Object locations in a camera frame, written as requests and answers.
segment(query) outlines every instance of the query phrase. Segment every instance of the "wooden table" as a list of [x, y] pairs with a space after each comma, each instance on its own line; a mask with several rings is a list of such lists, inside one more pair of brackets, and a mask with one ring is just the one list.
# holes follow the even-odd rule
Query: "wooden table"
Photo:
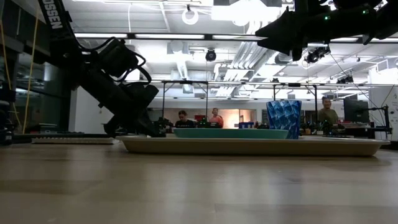
[[128, 154], [115, 146], [0, 147], [0, 223], [395, 223], [398, 154]]

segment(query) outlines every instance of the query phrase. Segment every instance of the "beige tray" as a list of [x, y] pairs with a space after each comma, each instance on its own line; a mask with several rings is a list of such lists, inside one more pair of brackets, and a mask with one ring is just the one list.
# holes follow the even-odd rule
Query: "beige tray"
[[121, 136], [129, 152], [161, 154], [245, 154], [274, 156], [371, 156], [388, 141], [316, 138], [188, 139]]

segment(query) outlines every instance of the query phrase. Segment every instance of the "computer monitor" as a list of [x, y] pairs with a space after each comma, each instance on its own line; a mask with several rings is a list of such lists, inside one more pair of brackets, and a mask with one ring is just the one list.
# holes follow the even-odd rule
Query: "computer monitor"
[[368, 123], [368, 102], [344, 99], [344, 120], [351, 122]]

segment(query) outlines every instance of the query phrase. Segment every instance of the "blue patterned cup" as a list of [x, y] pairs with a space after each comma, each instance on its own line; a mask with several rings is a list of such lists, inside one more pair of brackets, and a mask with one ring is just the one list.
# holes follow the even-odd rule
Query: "blue patterned cup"
[[298, 139], [300, 134], [301, 101], [281, 100], [267, 103], [269, 129], [287, 130], [287, 139]]

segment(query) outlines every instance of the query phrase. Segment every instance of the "woman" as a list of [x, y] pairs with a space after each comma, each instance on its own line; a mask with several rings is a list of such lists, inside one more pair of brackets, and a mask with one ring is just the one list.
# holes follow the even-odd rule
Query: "woman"
[[213, 117], [210, 118], [210, 122], [216, 122], [222, 128], [224, 126], [224, 119], [223, 119], [223, 117], [218, 115], [218, 108], [213, 108], [213, 111], [211, 113], [213, 114]]
[[335, 110], [330, 109], [331, 101], [329, 98], [322, 97], [323, 109], [318, 112], [320, 122], [328, 121], [330, 124], [337, 124], [338, 116]]
[[187, 112], [181, 110], [178, 112], [179, 121], [175, 123], [176, 128], [194, 128], [195, 123], [187, 119]]

